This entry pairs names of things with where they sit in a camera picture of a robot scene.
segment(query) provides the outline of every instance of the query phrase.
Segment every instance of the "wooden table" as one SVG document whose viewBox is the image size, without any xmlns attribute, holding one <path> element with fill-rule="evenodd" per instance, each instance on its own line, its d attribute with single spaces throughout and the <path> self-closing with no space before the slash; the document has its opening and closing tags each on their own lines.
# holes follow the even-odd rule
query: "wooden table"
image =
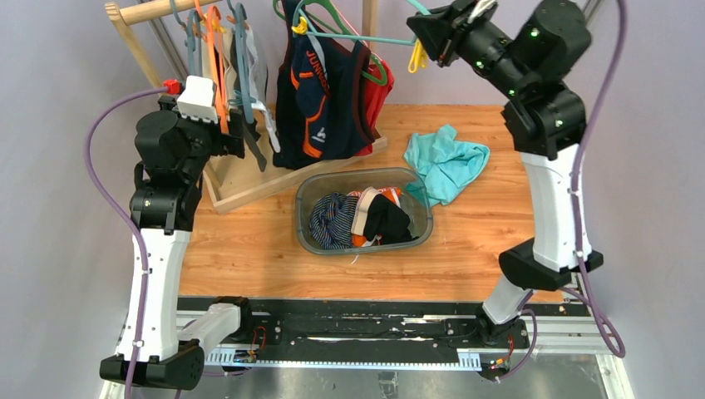
<svg viewBox="0 0 705 399">
<path fill-rule="evenodd" d="M 488 145 L 480 177 L 450 205 L 433 208 L 422 245 L 381 254 L 324 257 L 301 247 L 294 231 L 297 187 L 217 215 L 206 195 L 181 274 L 182 295 L 483 301 L 500 276 L 499 254 L 531 237 L 529 186 L 496 106 L 385 106 L 377 128 L 387 151 L 348 170 L 408 167 L 402 155 L 413 132 L 450 124 L 458 140 Z M 559 293 L 534 301 L 561 302 Z"/>
</svg>

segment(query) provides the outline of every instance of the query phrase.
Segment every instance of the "laundry basket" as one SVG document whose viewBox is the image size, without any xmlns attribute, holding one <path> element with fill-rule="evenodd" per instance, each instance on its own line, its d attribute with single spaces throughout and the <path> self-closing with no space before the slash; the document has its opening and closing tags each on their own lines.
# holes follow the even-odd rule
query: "laundry basket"
<svg viewBox="0 0 705 399">
<path fill-rule="evenodd" d="M 355 247 L 349 249 L 323 249 L 313 239 L 308 228 L 308 221 L 314 205 L 325 195 L 334 192 L 347 194 L 351 191 L 365 190 L 367 187 L 380 189 L 382 187 L 398 187 L 402 189 L 399 199 L 402 210 L 409 215 L 411 224 L 409 230 L 413 241 L 399 244 L 373 245 L 370 247 Z M 413 187 L 413 195 L 407 188 Z M 433 230 L 433 214 L 426 197 L 426 186 L 421 177 L 413 170 L 404 168 L 383 168 L 371 170 L 355 170 L 352 172 L 328 173 L 309 177 L 298 188 L 296 193 L 296 235 L 301 245 L 318 255 L 369 254 L 373 252 L 404 249 L 422 244 Z"/>
</svg>

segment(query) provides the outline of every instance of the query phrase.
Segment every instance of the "teal cloth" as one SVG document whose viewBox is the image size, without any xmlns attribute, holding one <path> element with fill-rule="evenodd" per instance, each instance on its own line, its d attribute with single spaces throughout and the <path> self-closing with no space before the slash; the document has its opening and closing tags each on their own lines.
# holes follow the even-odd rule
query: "teal cloth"
<svg viewBox="0 0 705 399">
<path fill-rule="evenodd" d="M 414 133 L 404 153 L 404 159 L 421 176 L 431 206 L 450 204 L 477 178 L 490 159 L 486 145 L 456 141 L 457 134 L 450 125 L 443 126 L 437 133 Z M 413 183 L 407 186 L 407 191 L 418 199 L 422 196 L 421 187 Z"/>
</svg>

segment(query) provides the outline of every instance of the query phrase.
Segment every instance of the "orange garment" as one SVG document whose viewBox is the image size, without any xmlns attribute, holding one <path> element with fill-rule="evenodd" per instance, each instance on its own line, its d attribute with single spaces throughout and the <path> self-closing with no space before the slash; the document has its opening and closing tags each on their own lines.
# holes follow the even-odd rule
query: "orange garment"
<svg viewBox="0 0 705 399">
<path fill-rule="evenodd" d="M 353 197 L 360 197 L 362 195 L 361 191 L 352 191 L 348 193 L 348 195 L 353 196 Z M 399 198 L 402 196 L 402 189 L 398 187 L 382 187 L 381 189 L 377 189 L 377 191 L 380 192 L 380 194 L 384 195 L 387 197 L 388 200 L 396 204 L 399 208 L 402 207 L 402 203 L 400 202 Z M 381 237 L 377 236 L 375 241 L 378 241 Z M 367 239 L 363 235 L 357 235 L 353 234 L 352 235 L 352 245 L 356 247 L 364 247 L 364 246 L 369 246 L 371 244 L 368 243 Z"/>
</svg>

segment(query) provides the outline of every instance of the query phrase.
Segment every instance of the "green hanger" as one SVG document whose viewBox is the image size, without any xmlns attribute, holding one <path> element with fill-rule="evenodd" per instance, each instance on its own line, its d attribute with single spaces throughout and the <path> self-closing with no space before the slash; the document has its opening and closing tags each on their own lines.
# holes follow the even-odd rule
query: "green hanger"
<svg viewBox="0 0 705 399">
<path fill-rule="evenodd" d="M 277 2 L 278 2 L 278 0 L 272 1 L 272 7 L 274 8 L 274 12 L 276 12 L 277 15 L 279 17 L 281 17 L 282 19 L 286 19 L 286 17 L 281 12 L 279 12 L 279 10 L 277 9 Z M 325 10 L 328 11 L 328 13 L 333 18 L 333 21 L 336 23 L 336 25 L 338 25 L 338 27 L 340 28 L 342 33 L 336 32 L 335 29 L 331 28 L 328 24 L 321 21 L 318 17 L 315 17 L 314 15 L 306 14 L 306 15 L 304 15 L 304 17 L 306 17 L 306 18 L 310 17 L 316 23 L 325 27 L 330 32 L 354 36 L 353 33 L 350 32 L 348 27 L 345 25 L 345 23 L 340 19 L 340 15 L 338 15 L 338 11 L 336 11 L 335 7 L 333 6 L 333 4 L 331 3 L 330 0 L 302 0 L 298 7 L 301 8 L 302 6 L 309 5 L 309 4 L 319 4 L 320 6 L 325 8 Z M 377 66 L 377 69 L 380 71 L 380 74 L 382 76 L 381 76 L 381 78 L 377 78 L 376 76 L 370 75 L 369 73 L 367 73 L 365 71 L 362 72 L 362 76 L 365 77 L 366 79 L 368 79 L 369 81 L 371 81 L 372 83 L 375 83 L 379 86 L 385 86 L 389 82 L 389 78 L 387 77 L 387 70 L 384 69 L 384 66 L 379 61 L 379 58 L 377 58 L 377 56 L 375 56 L 374 54 L 372 54 L 370 56 L 370 60 L 372 61 L 372 63 L 375 66 Z"/>
<path fill-rule="evenodd" d="M 280 18 L 282 18 L 284 21 L 286 21 L 286 17 L 284 16 L 284 14 L 282 14 L 282 13 L 279 11 L 279 9 L 277 8 L 277 3 L 278 3 L 278 2 L 279 2 L 279 0 L 273 0 L 273 1 L 272 1 L 272 8 L 274 8 L 274 12 L 277 14 L 278 17 L 280 17 Z M 321 18 L 316 17 L 315 15 L 309 15 L 309 16 L 310 16 L 311 19 L 313 19 L 318 25 L 320 25 L 320 26 L 322 26 L 322 27 L 325 27 L 325 28 L 328 29 L 330 32 L 339 33 L 338 31 L 336 31 L 335 29 L 333 29 L 330 25 L 328 25 L 325 21 L 322 21 Z"/>
</svg>

